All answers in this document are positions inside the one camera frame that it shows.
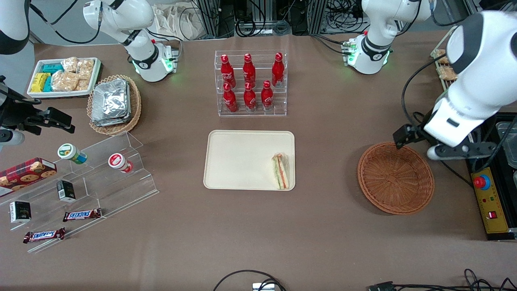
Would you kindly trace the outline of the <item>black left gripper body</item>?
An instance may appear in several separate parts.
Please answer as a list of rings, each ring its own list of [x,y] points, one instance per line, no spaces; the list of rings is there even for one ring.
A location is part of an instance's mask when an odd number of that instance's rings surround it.
[[[421,141],[431,142],[430,135],[423,129],[423,126],[410,127],[410,143],[418,143]]]

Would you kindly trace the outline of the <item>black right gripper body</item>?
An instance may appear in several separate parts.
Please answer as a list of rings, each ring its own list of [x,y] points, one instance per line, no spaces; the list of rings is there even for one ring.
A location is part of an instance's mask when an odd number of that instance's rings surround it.
[[[34,108],[32,105],[15,105],[8,108],[7,105],[1,106],[1,126],[8,129],[16,129],[19,124],[23,124],[28,118],[40,118],[36,121],[38,127],[49,127],[44,124],[42,116],[38,114],[42,110]]]

